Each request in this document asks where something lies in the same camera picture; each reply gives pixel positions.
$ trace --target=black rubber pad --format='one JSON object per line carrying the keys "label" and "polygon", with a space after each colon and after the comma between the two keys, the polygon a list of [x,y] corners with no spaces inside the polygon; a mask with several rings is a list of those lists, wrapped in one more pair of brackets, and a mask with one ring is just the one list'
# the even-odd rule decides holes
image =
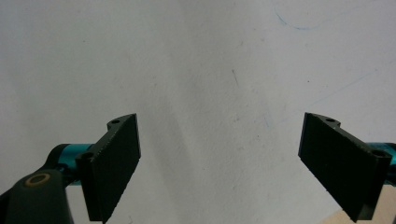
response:
{"label": "black rubber pad", "polygon": [[305,114],[299,156],[353,221],[373,217],[391,156],[321,115]]}
{"label": "black rubber pad", "polygon": [[136,115],[113,119],[108,132],[76,158],[90,221],[106,223],[140,159]]}

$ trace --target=black plastic part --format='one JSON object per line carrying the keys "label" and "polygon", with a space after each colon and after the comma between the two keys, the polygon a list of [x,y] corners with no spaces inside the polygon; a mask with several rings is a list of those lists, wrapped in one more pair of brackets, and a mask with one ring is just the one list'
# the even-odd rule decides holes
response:
{"label": "black plastic part", "polygon": [[[41,170],[46,170],[46,169],[55,169],[59,157],[62,154],[62,151],[64,150],[65,147],[67,147],[69,144],[61,144],[57,147],[55,147],[50,154],[47,157],[46,162],[42,167],[40,167],[38,171]],[[9,203],[9,195],[12,189],[7,190],[5,193],[0,195],[0,223],[5,223],[6,221],[6,215],[7,215],[7,208],[8,208],[8,203]]]}
{"label": "black plastic part", "polygon": [[11,189],[5,224],[26,223],[73,223],[59,171],[35,172],[18,181]]}
{"label": "black plastic part", "polygon": [[76,157],[90,221],[106,223],[140,159],[136,115],[113,119],[108,132]]}
{"label": "black plastic part", "polygon": [[391,156],[321,115],[305,114],[299,156],[353,221],[370,220]]}

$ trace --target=white wall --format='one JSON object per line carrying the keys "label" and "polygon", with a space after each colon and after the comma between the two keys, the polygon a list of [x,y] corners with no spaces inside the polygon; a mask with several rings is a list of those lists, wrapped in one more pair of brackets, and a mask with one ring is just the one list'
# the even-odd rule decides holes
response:
{"label": "white wall", "polygon": [[[0,191],[137,113],[142,159],[109,223],[319,223],[304,112],[394,142],[396,2],[0,2]],[[76,223],[90,223],[68,188]]]}

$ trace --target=wooden surface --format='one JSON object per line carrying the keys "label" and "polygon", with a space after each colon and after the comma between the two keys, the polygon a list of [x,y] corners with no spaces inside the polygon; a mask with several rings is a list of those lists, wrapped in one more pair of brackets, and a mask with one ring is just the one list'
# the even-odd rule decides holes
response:
{"label": "wooden surface", "polygon": [[[339,210],[332,216],[326,218],[321,224],[352,224],[353,221],[347,214]],[[381,196],[375,209],[373,220],[358,221],[357,223],[365,224],[396,224],[396,188],[392,186],[384,186]]]}

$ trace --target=screw hole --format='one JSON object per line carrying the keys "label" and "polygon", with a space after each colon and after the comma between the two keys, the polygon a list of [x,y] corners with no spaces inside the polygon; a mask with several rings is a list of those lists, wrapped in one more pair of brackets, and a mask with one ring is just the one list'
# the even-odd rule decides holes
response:
{"label": "screw hole", "polygon": [[381,150],[373,150],[372,154],[377,157],[386,157],[387,156],[387,154]]}
{"label": "screw hole", "polygon": [[46,183],[49,179],[50,179],[49,174],[32,175],[29,179],[25,181],[24,184],[28,188],[33,188]]}
{"label": "screw hole", "polygon": [[92,157],[93,157],[93,153],[92,152],[86,152],[86,153],[83,153],[81,155],[81,158],[83,160],[90,160],[90,159],[92,159]]}

